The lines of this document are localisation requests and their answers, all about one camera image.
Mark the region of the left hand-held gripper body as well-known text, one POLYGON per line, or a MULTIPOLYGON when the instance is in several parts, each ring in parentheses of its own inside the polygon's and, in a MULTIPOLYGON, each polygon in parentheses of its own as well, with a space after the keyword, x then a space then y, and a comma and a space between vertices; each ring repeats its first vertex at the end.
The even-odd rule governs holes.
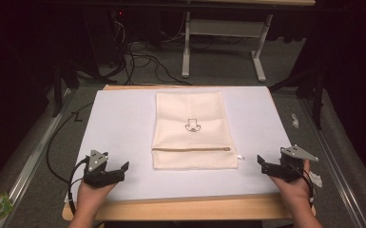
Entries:
POLYGON ((83 180, 86 184, 100 188, 110 184, 125 180, 125 173, 120 169, 106 171, 108 153, 101 153, 97 150, 91 150, 87 157, 87 166, 84 169, 83 180))

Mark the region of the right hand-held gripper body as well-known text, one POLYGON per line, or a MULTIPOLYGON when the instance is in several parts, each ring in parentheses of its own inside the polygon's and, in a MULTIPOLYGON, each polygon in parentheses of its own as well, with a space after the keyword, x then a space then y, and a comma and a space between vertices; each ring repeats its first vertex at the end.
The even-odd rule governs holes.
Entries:
POLYGON ((279 178, 286 182, 296 181, 303 177, 304 161, 318 162, 319 158, 310 154, 298 145, 280 149, 279 164, 267 162, 261 165, 261 173, 279 178))

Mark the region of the person's left hand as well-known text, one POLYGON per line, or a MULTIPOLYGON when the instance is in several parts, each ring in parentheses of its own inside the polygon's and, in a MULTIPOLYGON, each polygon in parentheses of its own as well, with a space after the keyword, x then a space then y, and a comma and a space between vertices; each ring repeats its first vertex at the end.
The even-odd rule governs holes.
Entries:
POLYGON ((116 183, 95 188, 82 181, 78 189, 75 217, 93 220, 115 186, 116 183))

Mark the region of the person's right hand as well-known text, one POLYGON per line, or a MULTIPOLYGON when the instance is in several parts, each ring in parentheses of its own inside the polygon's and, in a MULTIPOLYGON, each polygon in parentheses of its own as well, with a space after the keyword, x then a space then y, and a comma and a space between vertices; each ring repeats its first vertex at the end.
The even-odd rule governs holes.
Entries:
POLYGON ((288 210, 297 208, 310 208, 309 204, 309 188, 305 180, 295 180, 286 182, 284 180, 271 177, 271 181, 280 190, 281 196, 288 210))

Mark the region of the white tissue scrap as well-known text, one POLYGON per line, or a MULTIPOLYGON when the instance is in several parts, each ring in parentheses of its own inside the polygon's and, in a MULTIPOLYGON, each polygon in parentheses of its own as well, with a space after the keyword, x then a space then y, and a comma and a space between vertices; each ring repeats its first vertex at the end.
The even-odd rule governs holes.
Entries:
POLYGON ((312 171, 309 172, 309 177, 313 184, 315 184, 317 187, 321 188, 323 183, 320 175, 317 175, 313 173, 312 171))

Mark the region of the white table mat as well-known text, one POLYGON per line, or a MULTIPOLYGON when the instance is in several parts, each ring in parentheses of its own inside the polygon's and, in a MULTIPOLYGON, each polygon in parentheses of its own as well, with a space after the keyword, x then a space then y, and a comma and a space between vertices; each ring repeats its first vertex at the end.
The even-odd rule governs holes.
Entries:
POLYGON ((107 198, 162 200, 276 193, 275 184, 260 172, 257 156, 277 163, 279 150, 291 143, 269 90, 264 86, 190 86, 178 90, 222 93, 232 138, 241 156, 239 167, 155 170, 151 144, 159 90, 100 90, 96 93, 78 159, 82 160, 94 149, 108 154, 108 170, 129 164, 125 180, 107 198))

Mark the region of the cream zippered cloth bag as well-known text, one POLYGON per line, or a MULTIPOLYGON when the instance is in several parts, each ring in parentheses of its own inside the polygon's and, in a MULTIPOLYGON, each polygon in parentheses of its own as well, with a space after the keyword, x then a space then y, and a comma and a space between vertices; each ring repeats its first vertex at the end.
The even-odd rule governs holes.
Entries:
POLYGON ((159 92, 152 158, 158 170, 238 168, 222 93, 159 92))

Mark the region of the wooden table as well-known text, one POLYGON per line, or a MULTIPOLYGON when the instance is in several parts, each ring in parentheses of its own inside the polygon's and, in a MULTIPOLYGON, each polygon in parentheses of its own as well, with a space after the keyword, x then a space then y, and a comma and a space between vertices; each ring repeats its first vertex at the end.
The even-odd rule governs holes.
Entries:
MULTIPOLYGON (((106 86, 102 90, 150 89, 158 86, 106 86)), ((221 220, 221 219, 287 219, 279 191, 269 194, 238 196, 124 200, 106 203, 99 210, 98 220, 221 220)))

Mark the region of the black stand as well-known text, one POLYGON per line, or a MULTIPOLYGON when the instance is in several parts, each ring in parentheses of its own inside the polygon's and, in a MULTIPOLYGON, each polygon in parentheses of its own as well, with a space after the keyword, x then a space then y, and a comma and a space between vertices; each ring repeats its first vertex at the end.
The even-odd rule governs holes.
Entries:
POLYGON ((93 79, 100 77, 99 66, 95 57, 73 58, 61 53, 56 55, 53 68, 53 117, 57 117, 65 105, 63 85, 66 85, 70 89, 77 89, 79 87, 79 81, 77 79, 78 71, 87 74, 93 79))
POLYGON ((316 68, 303 70, 300 73, 292 74, 288 78, 268 87, 271 92, 278 91, 288 86, 298 88, 298 98, 313 98, 312 120, 318 129, 321 129, 322 92, 324 86, 324 72, 316 68))

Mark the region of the metal floor rail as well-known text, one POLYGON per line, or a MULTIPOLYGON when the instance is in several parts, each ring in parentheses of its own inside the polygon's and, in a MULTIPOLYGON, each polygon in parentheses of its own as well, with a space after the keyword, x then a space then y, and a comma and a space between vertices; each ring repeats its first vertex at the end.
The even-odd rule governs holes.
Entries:
POLYGON ((318 128, 317 124, 313 119, 313 112, 305 99, 299 99, 299 105, 305 112, 306 118, 315 132, 318 142, 322 148, 322 157, 328 165, 328 170, 335 183, 338 193, 343 201, 344 206, 350 216, 352 223, 355 228, 366 228, 366 218, 363 215, 359 204, 356 200, 354 191, 345 177, 334 157, 333 151, 331 150, 325 136, 322 131, 318 128))
POLYGON ((46 167, 46 148, 49 139, 66 117, 67 107, 75 89, 66 89, 59 114, 52 118, 50 109, 37 122, 34 139, 26 136, 25 143, 35 143, 25 166, 9 191, 13 210, 0 221, 0 228, 45 227, 63 223, 62 210, 66 193, 64 184, 53 177, 46 167))

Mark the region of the white desk frame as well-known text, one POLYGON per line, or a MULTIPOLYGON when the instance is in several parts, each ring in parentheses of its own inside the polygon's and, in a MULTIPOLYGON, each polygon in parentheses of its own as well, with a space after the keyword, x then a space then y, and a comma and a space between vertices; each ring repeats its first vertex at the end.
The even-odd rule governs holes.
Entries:
POLYGON ((272 14, 268 14, 261 22, 192 19, 191 14, 187 12, 185 14, 182 77, 188 78, 190 75, 190 37, 192 35, 257 38, 259 41, 258 46, 250 54, 258 81, 265 83, 266 76, 260 61, 260 55, 271 27, 272 19, 272 14))

